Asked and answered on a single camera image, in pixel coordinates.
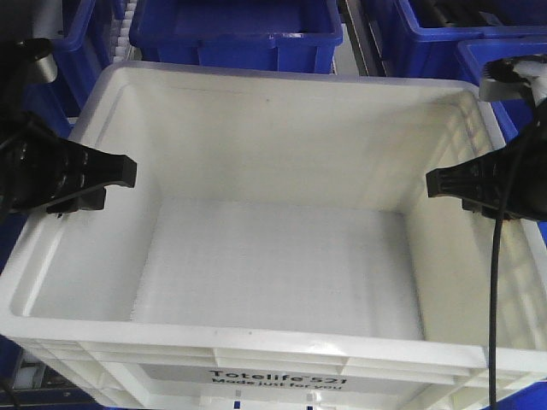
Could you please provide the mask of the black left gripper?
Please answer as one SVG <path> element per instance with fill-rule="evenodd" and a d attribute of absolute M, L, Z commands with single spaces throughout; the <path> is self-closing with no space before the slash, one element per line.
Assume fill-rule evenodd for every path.
<path fill-rule="evenodd" d="M 108 185 L 133 188 L 137 163 L 60 138 L 36 114 L 1 114 L 1 219 L 103 210 Z M 97 189 L 89 193 L 85 190 Z"/>

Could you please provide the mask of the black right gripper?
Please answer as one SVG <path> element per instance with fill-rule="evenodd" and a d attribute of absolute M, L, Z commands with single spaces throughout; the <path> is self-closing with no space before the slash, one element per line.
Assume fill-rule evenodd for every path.
<path fill-rule="evenodd" d="M 506 220 L 545 220 L 546 101 L 535 108 L 535 120 L 502 149 L 453 167 L 428 172 L 427 195 L 430 198 L 460 198 L 464 210 L 495 219 L 500 214 L 499 205 L 509 182 L 509 173 L 515 167 L 503 217 Z M 470 201 L 491 199 L 491 185 L 495 187 L 491 203 Z"/>

